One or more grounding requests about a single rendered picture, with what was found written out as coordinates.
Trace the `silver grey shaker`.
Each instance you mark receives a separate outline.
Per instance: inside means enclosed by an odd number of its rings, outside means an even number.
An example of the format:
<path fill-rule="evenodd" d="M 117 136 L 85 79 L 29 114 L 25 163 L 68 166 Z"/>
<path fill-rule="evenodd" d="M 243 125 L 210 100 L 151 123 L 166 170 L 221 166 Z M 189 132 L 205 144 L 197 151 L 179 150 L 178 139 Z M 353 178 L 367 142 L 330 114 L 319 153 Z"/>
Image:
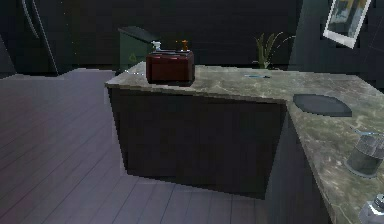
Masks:
<path fill-rule="evenodd" d="M 384 194 L 378 194 L 363 205 L 359 220 L 361 224 L 384 224 Z"/>

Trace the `dark kitchen counter marble top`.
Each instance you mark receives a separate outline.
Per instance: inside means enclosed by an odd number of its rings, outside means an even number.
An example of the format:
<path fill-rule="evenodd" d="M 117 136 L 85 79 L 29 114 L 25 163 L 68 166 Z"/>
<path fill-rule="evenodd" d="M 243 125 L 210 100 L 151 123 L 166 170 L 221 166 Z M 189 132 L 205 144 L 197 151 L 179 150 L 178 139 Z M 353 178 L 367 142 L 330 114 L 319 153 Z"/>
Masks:
<path fill-rule="evenodd" d="M 106 87 L 128 173 L 214 190 L 216 218 L 245 221 L 263 202 L 268 224 L 360 224 L 384 193 L 384 165 L 368 179 L 344 164 L 353 129 L 384 132 L 384 93 L 356 76 L 198 66 L 179 87 L 138 64 Z M 335 97 L 352 116 L 303 112 L 295 94 Z"/>

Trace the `dark red toaster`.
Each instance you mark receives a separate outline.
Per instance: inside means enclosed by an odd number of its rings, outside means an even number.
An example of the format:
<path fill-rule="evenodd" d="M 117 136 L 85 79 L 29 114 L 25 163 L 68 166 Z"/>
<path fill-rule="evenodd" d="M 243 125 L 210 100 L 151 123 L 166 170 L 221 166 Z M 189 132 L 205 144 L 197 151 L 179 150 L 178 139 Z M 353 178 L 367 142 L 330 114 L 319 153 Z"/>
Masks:
<path fill-rule="evenodd" d="M 153 83 L 192 83 L 195 63 L 192 51 L 160 50 L 146 56 L 146 78 Z"/>

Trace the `green bin with dark lid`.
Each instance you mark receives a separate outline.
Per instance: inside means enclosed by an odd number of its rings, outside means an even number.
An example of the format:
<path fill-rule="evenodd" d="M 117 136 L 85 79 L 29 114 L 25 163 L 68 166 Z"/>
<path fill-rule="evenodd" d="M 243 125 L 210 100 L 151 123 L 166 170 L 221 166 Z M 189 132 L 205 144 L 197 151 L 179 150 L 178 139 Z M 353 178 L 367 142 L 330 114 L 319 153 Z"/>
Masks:
<path fill-rule="evenodd" d="M 119 69 L 128 70 L 144 61 L 153 51 L 152 41 L 159 37 L 137 26 L 121 27 L 119 31 Z"/>

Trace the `green house plant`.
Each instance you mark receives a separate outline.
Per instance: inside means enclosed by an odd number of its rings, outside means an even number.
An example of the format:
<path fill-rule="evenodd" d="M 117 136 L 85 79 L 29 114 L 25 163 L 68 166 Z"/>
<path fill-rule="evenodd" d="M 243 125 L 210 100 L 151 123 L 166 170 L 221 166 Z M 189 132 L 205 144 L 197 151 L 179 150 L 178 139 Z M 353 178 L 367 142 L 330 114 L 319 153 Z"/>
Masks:
<path fill-rule="evenodd" d="M 276 45 L 275 42 L 281 35 L 282 32 L 272 33 L 267 38 L 264 38 L 265 34 L 262 33 L 259 37 L 255 37 L 257 59 L 254 61 L 254 64 L 257 64 L 260 69 L 269 69 L 272 65 L 271 59 L 276 50 L 279 49 L 284 43 L 295 38 L 295 35 L 285 37 L 278 45 Z"/>

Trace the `dark grey plate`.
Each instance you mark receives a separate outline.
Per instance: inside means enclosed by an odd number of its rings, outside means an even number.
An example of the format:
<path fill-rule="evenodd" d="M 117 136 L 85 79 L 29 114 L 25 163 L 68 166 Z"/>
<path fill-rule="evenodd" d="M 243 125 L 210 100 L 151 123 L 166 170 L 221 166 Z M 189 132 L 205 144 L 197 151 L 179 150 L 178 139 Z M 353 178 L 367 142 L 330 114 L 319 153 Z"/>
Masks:
<path fill-rule="evenodd" d="M 294 104 L 303 112 L 329 116 L 329 117 L 351 117 L 352 110 L 341 100 L 325 95 L 317 94 L 295 94 Z"/>

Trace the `dark fridge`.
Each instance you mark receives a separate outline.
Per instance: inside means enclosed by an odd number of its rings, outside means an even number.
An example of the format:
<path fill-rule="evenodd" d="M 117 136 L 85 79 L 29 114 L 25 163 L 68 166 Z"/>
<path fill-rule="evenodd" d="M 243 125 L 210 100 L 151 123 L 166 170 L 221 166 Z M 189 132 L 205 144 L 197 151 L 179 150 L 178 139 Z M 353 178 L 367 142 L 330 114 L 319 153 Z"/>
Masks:
<path fill-rule="evenodd" d="M 19 74 L 59 76 L 74 69 L 63 0 L 0 0 L 0 36 Z"/>

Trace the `grey glass cup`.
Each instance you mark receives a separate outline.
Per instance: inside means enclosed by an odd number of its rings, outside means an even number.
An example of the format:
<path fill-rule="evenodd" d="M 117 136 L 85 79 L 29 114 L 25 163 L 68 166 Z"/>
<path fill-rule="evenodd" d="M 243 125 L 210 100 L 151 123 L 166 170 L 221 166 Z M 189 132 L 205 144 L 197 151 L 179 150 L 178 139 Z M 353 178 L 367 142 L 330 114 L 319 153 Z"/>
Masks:
<path fill-rule="evenodd" d="M 384 133 L 353 129 L 360 136 L 347 160 L 347 169 L 363 178 L 375 178 L 384 161 Z"/>

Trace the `white framed picture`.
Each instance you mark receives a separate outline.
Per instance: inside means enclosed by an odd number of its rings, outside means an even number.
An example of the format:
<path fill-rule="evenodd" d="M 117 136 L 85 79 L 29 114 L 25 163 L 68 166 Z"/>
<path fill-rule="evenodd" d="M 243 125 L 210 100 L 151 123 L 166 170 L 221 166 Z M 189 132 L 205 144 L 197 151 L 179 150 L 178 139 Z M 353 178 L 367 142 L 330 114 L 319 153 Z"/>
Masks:
<path fill-rule="evenodd" d="M 332 0 L 323 36 L 353 49 L 372 0 Z"/>

